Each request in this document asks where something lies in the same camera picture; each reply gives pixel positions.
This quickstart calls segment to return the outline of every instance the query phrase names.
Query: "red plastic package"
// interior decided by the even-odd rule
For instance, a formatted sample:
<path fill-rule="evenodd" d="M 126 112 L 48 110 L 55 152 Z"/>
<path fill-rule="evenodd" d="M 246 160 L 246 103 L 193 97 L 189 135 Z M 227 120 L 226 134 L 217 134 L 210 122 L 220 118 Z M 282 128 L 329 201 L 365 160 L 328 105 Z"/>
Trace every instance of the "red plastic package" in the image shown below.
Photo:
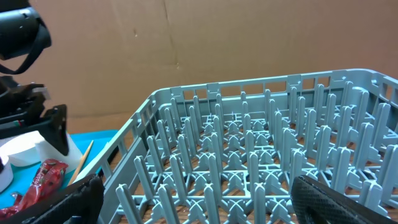
<path fill-rule="evenodd" d="M 67 167 L 67 164 L 56 159 L 46 159 L 37 170 L 26 194 L 22 197 L 20 194 L 14 193 L 12 195 L 16 199 L 14 205 L 0 210 L 0 220 L 41 201 L 58 190 L 62 185 Z"/>

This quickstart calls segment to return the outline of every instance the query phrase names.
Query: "blue mat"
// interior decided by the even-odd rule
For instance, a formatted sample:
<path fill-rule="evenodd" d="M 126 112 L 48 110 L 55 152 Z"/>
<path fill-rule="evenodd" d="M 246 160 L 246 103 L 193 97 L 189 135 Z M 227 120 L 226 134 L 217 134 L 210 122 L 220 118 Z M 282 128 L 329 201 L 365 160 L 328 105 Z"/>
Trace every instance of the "blue mat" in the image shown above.
<path fill-rule="evenodd" d="M 71 134 L 73 141 L 82 154 L 85 153 L 91 140 L 94 140 L 93 147 L 87 156 L 87 160 L 83 168 L 91 162 L 95 156 L 104 148 L 105 144 L 109 142 L 112 137 L 117 133 L 117 130 L 97 131 L 92 133 Z M 40 163 L 33 164 L 27 167 L 12 166 L 14 179 L 11 184 L 0 194 L 0 208 L 10 207 L 14 204 L 14 198 L 11 196 L 13 192 L 19 192 L 24 195 L 32 182 Z M 69 172 L 63 181 L 62 188 L 66 187 L 72 177 L 74 171 Z"/>

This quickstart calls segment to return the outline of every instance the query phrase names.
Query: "dish rack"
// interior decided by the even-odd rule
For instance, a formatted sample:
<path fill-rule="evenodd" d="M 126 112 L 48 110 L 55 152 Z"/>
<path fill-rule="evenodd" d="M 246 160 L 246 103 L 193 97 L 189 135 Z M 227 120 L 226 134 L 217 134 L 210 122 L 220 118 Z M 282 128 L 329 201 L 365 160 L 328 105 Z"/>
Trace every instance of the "dish rack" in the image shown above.
<path fill-rule="evenodd" d="M 383 205 L 398 208 L 397 123 L 398 81 L 366 69 L 164 88 L 78 179 L 103 170 L 100 223 L 123 215 L 129 223 L 293 223 L 298 175 L 388 216 Z M 112 170 L 115 149 L 122 159 Z"/>

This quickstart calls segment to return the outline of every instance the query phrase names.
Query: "cardboard backdrop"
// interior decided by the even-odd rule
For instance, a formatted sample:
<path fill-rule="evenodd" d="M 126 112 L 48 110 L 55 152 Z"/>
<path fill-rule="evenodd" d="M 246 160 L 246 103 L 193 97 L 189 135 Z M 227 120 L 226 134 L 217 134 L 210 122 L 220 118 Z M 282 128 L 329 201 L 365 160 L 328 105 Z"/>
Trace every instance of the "cardboard backdrop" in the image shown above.
<path fill-rule="evenodd" d="M 396 0 L 30 2 L 53 45 L 16 79 L 46 84 L 48 106 L 74 117 L 133 113 L 177 85 L 341 68 L 398 77 Z"/>

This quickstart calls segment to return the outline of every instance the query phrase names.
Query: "wooden chopstick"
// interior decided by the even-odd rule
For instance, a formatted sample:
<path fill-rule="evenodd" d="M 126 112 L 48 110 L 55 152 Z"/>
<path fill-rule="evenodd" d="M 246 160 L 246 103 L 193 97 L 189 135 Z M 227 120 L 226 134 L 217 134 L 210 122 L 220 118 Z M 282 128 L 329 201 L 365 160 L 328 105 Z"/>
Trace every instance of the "wooden chopstick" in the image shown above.
<path fill-rule="evenodd" d="M 90 153 L 91 147 L 93 147 L 93 144 L 94 144 L 94 140 L 91 141 L 91 143 L 90 143 L 90 145 L 88 146 L 88 148 L 87 148 L 85 154 L 81 157 L 80 163 L 79 163 L 79 165 L 77 166 L 75 172 L 73 173 L 73 176 L 72 176 L 72 178 L 70 179 L 68 186 L 71 185 L 71 184 L 73 184 L 73 182 L 76 180 L 76 177 L 77 177 L 77 175 L 80 173 L 80 170 L 81 170 L 81 168 L 83 167 L 83 164 L 85 163 L 85 161 L 86 161 L 86 159 L 87 159 L 87 156 L 88 156 L 88 154 Z"/>

